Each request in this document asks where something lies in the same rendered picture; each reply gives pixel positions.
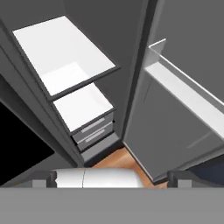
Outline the large white fridge shelf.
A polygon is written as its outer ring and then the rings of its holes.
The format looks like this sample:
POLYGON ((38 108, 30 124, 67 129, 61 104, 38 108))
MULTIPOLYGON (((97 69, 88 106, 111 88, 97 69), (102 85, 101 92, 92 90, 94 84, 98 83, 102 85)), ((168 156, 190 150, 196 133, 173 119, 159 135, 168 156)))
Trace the large white fridge shelf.
POLYGON ((52 102, 120 68, 66 16, 12 33, 52 102))

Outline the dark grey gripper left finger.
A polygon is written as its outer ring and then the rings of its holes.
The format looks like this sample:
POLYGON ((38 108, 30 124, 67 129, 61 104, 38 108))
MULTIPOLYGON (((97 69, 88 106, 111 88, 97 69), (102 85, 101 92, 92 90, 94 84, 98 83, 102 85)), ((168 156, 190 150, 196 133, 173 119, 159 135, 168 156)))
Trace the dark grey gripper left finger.
POLYGON ((17 182, 2 185, 2 188, 56 188, 56 179, 56 171, 35 171, 17 182))

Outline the white rounded cylinder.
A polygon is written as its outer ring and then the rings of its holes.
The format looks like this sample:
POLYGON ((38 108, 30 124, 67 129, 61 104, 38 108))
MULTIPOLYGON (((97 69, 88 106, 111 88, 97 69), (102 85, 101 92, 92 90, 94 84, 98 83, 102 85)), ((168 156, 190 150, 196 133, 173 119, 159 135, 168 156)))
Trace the white rounded cylinder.
POLYGON ((56 170, 58 188, 142 188, 134 170, 126 168, 69 168, 56 170))

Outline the grey fridge body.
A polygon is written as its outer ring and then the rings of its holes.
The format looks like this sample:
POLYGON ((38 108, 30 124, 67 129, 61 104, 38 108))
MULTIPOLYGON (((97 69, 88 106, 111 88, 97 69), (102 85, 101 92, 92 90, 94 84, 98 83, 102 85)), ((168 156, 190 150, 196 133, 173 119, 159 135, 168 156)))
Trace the grey fridge body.
POLYGON ((63 161, 91 166, 123 147, 123 137, 137 84, 137 70, 158 0, 0 0, 0 82, 3 95, 16 115, 31 125, 63 161), (12 31, 66 15, 75 22, 119 69, 96 81, 114 103, 118 138, 88 161, 62 129, 34 70, 19 50, 12 31))

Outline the pale grey door shelf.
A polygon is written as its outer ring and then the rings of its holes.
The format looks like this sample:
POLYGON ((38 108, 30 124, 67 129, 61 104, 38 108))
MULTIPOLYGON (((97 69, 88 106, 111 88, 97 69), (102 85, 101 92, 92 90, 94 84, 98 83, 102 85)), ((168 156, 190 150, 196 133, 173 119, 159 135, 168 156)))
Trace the pale grey door shelf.
POLYGON ((224 141, 224 102, 162 55, 165 42, 147 47, 144 71, 224 141))

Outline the small white fridge shelf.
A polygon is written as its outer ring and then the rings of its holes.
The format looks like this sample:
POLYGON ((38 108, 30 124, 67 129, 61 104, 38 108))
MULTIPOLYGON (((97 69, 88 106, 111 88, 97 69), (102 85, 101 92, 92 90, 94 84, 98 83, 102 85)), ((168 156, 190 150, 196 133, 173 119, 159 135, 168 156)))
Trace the small white fridge shelf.
POLYGON ((70 133, 114 108, 94 83, 59 98, 53 104, 70 133))

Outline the grey fridge drawer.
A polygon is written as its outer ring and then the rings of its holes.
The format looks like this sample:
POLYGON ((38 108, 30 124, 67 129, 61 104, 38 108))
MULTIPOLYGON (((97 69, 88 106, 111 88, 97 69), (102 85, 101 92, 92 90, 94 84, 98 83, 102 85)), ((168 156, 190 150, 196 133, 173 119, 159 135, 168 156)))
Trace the grey fridge drawer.
POLYGON ((93 134, 95 131, 97 131, 98 129, 102 128, 104 125, 112 122, 113 121, 113 118, 114 118, 114 113, 111 112, 111 113, 105 115, 104 117, 100 118, 96 122, 91 123, 86 128, 81 129, 79 132, 73 134, 72 135, 72 139, 76 143, 78 143, 84 137, 87 137, 87 136, 93 134))
POLYGON ((107 134, 113 131, 113 123, 109 122, 99 128, 98 130, 94 131, 92 134, 85 136, 80 141, 77 141, 77 146, 80 151, 84 151, 87 147, 92 144, 95 144, 98 140, 104 138, 107 134))

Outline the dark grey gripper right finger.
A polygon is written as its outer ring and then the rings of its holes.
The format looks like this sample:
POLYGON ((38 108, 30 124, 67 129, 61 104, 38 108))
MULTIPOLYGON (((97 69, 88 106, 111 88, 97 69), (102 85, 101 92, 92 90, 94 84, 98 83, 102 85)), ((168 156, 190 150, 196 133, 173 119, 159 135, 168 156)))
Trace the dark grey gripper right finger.
POLYGON ((219 188, 221 185, 198 178, 190 171, 169 171, 168 188, 219 188))

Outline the grey fridge door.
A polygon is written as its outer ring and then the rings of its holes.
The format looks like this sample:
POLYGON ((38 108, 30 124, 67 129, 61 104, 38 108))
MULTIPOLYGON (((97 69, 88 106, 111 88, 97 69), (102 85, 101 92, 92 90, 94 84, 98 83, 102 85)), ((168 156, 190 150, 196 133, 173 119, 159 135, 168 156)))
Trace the grey fridge door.
POLYGON ((147 47, 162 39, 162 55, 224 102, 224 0, 157 0, 123 138, 152 182, 224 154, 224 141, 144 71, 147 47))

